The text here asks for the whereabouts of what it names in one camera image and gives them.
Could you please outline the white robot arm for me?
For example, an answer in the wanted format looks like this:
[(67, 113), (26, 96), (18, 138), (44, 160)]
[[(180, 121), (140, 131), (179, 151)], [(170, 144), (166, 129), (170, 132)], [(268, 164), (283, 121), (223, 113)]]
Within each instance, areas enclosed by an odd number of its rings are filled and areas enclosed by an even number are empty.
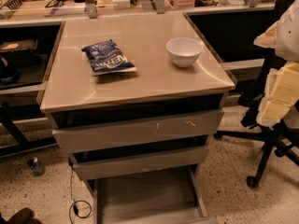
[(281, 68), (270, 69), (258, 108), (257, 123), (272, 127), (299, 101), (299, 0), (257, 36), (254, 44), (274, 49), (275, 54), (286, 61)]

